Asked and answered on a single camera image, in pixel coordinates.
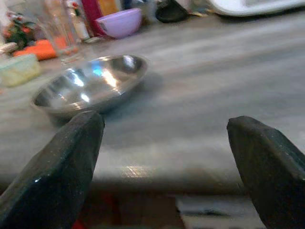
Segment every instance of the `drinking glass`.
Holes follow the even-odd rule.
[[[82,58],[65,0],[26,0],[26,6],[63,64]]]

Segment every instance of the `countertop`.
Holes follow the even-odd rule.
[[[155,24],[84,52],[149,61],[133,97],[105,116],[92,190],[243,193],[226,132],[228,119],[240,115],[278,128],[305,152],[303,11]],[[61,71],[56,59],[41,65],[40,77],[0,95],[1,188],[58,129],[29,107],[31,95]]]

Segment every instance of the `purple bowl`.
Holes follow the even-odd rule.
[[[141,9],[134,8],[96,19],[101,29],[113,38],[123,38],[139,29],[141,24]]]

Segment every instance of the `metal bowl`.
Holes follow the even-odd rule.
[[[128,98],[146,70],[138,56],[100,57],[65,70],[33,96],[31,105],[63,118],[85,110],[103,112]]]

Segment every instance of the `light green container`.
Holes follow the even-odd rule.
[[[6,87],[23,84],[41,73],[36,55],[28,54],[0,62],[0,79]]]

